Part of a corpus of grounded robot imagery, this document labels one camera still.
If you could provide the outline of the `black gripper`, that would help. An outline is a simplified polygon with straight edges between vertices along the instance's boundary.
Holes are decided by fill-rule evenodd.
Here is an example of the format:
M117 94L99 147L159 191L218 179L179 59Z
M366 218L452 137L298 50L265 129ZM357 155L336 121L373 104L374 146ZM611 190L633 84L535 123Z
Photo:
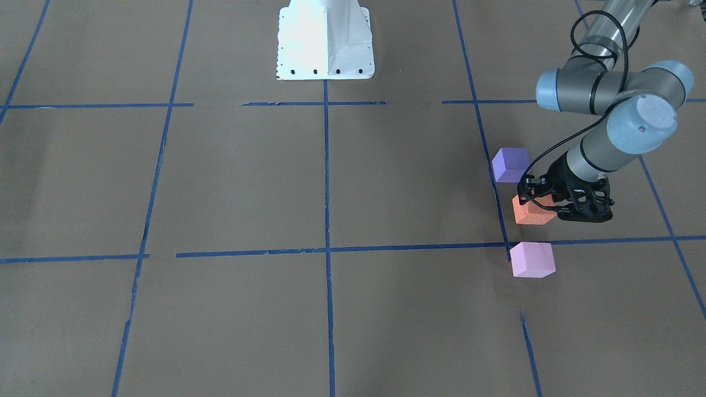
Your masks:
M552 162L545 175L526 175L523 178L523 191L517 196L520 206L530 205L536 211L556 213L556 203L579 205L592 193L592 184L573 173L568 165L568 153Z

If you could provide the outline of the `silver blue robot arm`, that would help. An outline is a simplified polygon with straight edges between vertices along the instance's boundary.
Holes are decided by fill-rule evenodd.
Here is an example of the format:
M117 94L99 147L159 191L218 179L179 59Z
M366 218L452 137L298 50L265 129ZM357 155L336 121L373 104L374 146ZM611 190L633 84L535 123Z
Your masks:
M629 50L655 2L608 1L582 40L570 32L572 53L562 68L542 73L537 104L546 110L597 115L573 134L570 150L541 176L525 171L517 184L520 206L532 203L565 221L603 223L614 204L608 177L651 152L677 129L678 109L695 76L675 60L629 71Z

